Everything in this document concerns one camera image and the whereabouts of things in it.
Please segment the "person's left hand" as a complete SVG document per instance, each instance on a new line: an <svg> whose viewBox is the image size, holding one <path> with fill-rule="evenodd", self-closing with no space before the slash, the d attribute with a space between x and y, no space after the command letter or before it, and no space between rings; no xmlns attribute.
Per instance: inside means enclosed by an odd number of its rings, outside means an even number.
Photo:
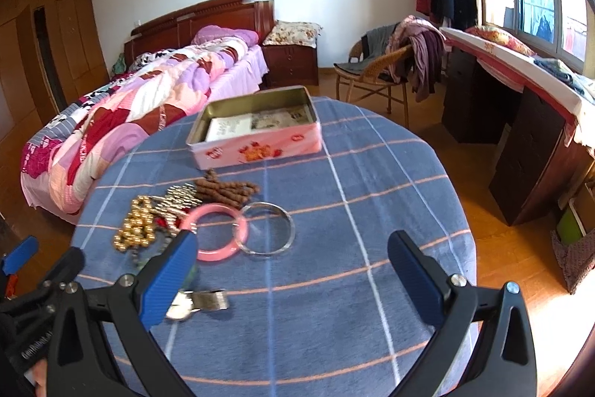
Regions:
<svg viewBox="0 0 595 397"><path fill-rule="evenodd" d="M35 395L46 397L47 360L40 360L32 367L32 378L35 383Z"/></svg>

